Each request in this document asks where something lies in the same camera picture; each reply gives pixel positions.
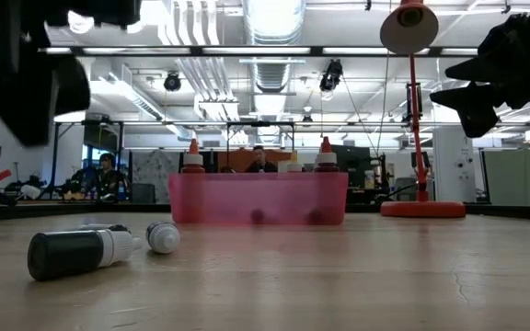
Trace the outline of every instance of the ceiling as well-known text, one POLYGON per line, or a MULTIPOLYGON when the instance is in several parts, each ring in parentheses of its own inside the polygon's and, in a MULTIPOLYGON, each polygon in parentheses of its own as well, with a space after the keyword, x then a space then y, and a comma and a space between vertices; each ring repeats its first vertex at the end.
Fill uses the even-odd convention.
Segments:
MULTIPOLYGON (((115 27, 91 29, 84 34, 76 34, 70 29, 50 30, 53 45, 84 46, 132 46, 161 45, 157 35, 156 21, 161 19, 159 12, 161 1, 144 1, 142 17, 149 22, 138 33, 126 33, 115 27)), ((224 45, 247 44, 242 2, 240 0, 218 1, 217 31, 220 42, 224 45)), ((372 10, 364 10, 363 1, 307 0, 302 38, 300 43, 311 46, 368 46, 381 47, 379 29, 385 20, 389 8, 396 7, 387 0, 372 1, 372 10)), ((432 46, 442 47, 477 47, 497 24, 504 22, 509 15, 501 13, 504 1, 463 1, 463 0, 428 0, 425 5, 431 7, 438 15, 439 34, 432 46), (471 12, 494 11, 488 14, 471 15, 471 12)), ((530 9, 530 0, 511 1, 514 11, 530 9)), ((189 32, 192 32, 192 11, 189 2, 189 32)), ((193 111, 196 93, 181 74, 182 87, 178 92, 167 92, 163 81, 168 71, 179 71, 175 58, 160 57, 112 57, 111 67, 125 64, 132 70, 133 83, 144 91, 164 114, 172 120, 197 120, 193 111)), ((312 108, 314 121, 357 120, 357 113, 367 121, 398 121, 404 112, 403 101, 406 100, 405 85, 409 81, 409 61, 402 58, 343 58, 341 59, 344 79, 334 91, 330 101, 322 101, 317 89, 320 74, 328 65, 328 58, 305 58, 304 63, 293 64, 290 84, 286 90, 288 97, 284 104, 280 120, 301 120, 304 107, 312 108)), ((239 58, 224 58, 225 70, 238 100, 238 113, 248 117, 255 114, 253 85, 251 84, 250 67, 239 63, 239 58)), ((464 59, 422 58, 417 59, 416 72, 423 86, 424 119, 433 119, 433 105, 428 99, 431 91, 462 86, 444 75, 444 69, 464 59)), ((126 97, 111 88, 92 88, 93 102, 90 112, 109 114, 114 120, 148 120, 141 111, 126 97)), ((502 107, 499 111, 505 114, 503 120, 530 121, 530 108, 514 112, 502 107)), ((164 128, 137 129, 155 133, 164 128)), ((318 131, 317 128, 302 128, 301 131, 318 131)), ((324 131, 340 131, 340 127, 325 127, 324 131)), ((401 131, 400 128, 385 128, 386 131, 401 131)), ((524 128, 516 127, 509 132, 522 132, 524 128)))

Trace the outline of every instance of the ventilation pipe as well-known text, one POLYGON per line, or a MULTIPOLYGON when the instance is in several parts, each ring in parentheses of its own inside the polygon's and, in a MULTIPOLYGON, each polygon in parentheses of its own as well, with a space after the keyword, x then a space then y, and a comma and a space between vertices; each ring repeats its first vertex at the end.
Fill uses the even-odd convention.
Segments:
MULTIPOLYGON (((245 26, 250 45, 295 45, 300 41, 305 15, 305 0, 243 0, 245 26)), ((288 87, 292 66, 290 64, 253 63, 251 73, 255 92, 282 93, 288 87)), ((254 96, 257 113, 280 116, 286 96, 254 96)), ((260 134, 271 130, 259 129, 260 134)), ((272 143, 274 138, 261 138, 272 143)))

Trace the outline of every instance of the translucent pink bin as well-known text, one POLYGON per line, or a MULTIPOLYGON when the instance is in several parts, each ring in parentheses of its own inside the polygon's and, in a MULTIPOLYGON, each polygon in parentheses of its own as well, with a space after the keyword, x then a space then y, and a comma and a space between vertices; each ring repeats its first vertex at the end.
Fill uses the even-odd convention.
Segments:
POLYGON ((346 173, 174 174, 177 223, 338 225, 345 217, 346 173))

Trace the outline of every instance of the lamp base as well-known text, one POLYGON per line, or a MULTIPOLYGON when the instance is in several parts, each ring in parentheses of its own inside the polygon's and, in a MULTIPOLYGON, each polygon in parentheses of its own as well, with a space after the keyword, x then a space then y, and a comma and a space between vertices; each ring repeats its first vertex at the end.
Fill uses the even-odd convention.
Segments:
POLYGON ((409 218, 464 218, 466 206, 453 201, 393 201, 384 202, 382 216, 409 218))

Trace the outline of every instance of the white bottle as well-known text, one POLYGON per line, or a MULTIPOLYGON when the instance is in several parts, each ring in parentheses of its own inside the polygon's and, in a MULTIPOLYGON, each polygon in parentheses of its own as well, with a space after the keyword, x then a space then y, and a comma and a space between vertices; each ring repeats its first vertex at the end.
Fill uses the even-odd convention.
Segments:
POLYGON ((151 223, 146 228, 146 240, 157 253, 173 253, 179 246, 179 230, 172 223, 151 223))

